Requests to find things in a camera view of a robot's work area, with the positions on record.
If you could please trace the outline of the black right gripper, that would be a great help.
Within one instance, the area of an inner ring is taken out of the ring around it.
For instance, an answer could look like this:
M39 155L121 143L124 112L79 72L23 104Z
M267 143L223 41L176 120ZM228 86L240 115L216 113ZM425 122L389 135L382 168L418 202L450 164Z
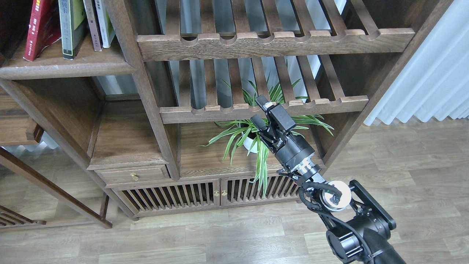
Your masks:
M264 95L256 97L256 103L266 119L253 115L251 121L262 142L283 166L277 173L293 180L320 180L320 166L311 160L315 150L303 137L290 133L296 123L288 112L282 105L268 101Z

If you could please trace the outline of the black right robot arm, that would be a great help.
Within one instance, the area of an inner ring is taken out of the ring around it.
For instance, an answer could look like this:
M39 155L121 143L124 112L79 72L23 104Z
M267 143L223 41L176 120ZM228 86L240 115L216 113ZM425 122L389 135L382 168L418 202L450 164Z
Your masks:
M282 165L278 174L292 179L300 200L320 216L333 254L345 264L405 263L388 242L396 222L384 208L356 180L324 180L320 166L311 160L314 149L303 137L292 133L296 124L286 110L263 95L256 98L256 103L267 120L257 115L251 120L262 142Z

